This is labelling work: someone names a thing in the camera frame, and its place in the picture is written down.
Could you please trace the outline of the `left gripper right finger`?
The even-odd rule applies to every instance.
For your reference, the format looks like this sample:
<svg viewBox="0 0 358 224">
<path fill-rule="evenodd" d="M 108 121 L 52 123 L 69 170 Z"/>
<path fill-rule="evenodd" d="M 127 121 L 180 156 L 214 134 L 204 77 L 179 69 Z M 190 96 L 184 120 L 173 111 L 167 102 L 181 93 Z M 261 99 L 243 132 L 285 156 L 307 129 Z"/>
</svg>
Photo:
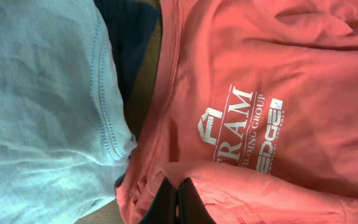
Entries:
<svg viewBox="0 0 358 224">
<path fill-rule="evenodd" d="M 180 224 L 216 224 L 190 178 L 178 188 L 178 221 Z"/>
</svg>

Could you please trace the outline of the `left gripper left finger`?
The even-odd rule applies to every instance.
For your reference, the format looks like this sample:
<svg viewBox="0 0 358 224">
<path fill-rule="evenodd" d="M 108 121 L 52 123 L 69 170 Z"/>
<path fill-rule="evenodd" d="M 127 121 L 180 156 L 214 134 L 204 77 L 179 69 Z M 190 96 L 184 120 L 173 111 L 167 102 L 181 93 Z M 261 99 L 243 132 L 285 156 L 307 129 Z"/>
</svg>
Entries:
<svg viewBox="0 0 358 224">
<path fill-rule="evenodd" d="M 140 224 L 176 224 L 177 190 L 165 177 Z"/>
</svg>

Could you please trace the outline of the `orange printed t-shirt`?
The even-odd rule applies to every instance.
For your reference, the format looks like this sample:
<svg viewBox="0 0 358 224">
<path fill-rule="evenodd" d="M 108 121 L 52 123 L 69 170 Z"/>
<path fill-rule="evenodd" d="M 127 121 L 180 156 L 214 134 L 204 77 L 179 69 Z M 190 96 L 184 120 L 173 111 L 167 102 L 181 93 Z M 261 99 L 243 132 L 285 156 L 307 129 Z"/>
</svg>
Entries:
<svg viewBox="0 0 358 224">
<path fill-rule="evenodd" d="M 117 203 L 191 178 L 217 223 L 358 223 L 358 0 L 164 0 Z"/>
</svg>

